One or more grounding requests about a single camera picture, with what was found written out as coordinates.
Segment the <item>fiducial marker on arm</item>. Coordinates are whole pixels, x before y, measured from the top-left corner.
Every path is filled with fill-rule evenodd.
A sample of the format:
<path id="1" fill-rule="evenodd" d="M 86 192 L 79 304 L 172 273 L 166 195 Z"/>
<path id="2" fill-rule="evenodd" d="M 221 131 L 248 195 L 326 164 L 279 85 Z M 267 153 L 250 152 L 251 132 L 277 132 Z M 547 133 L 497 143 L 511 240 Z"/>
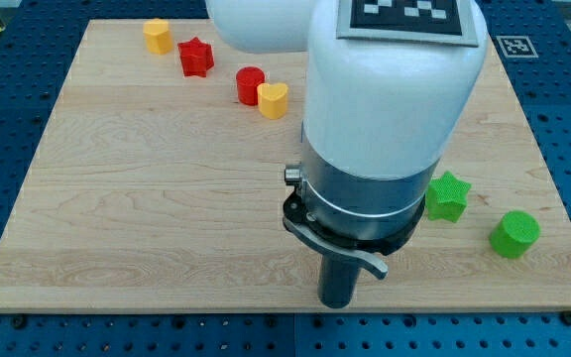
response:
<path id="1" fill-rule="evenodd" d="M 340 0 L 336 37 L 472 47 L 472 6 L 462 0 Z"/>

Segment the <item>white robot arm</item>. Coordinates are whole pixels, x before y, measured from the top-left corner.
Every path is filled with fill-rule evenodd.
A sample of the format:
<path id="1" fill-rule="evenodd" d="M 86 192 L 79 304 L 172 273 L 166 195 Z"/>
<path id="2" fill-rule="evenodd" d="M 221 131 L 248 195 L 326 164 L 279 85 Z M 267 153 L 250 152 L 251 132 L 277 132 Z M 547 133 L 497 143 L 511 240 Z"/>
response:
<path id="1" fill-rule="evenodd" d="M 378 240 L 417 213 L 487 51 L 462 1 L 208 0 L 247 53 L 307 55 L 301 198 L 322 227 Z"/>

